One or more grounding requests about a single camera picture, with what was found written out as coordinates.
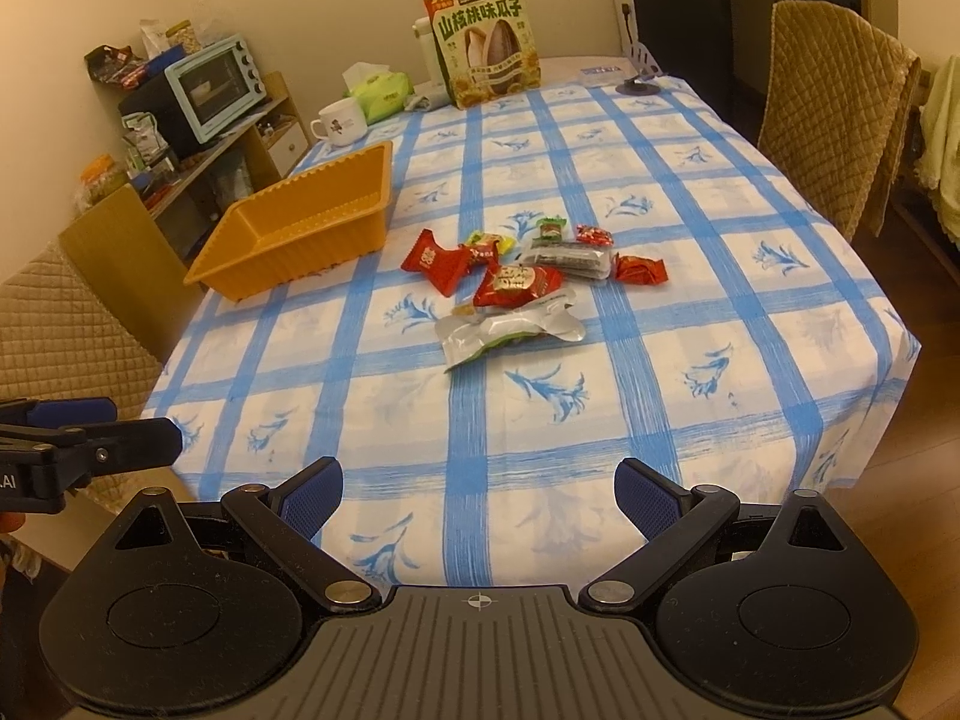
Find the person's left hand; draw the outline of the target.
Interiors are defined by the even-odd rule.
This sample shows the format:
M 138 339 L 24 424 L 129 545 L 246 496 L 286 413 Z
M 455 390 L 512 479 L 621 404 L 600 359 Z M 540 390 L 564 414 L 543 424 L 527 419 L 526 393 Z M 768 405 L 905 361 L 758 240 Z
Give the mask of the person's left hand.
M 20 512 L 0 512 L 0 532 L 13 533 L 25 525 L 26 517 Z

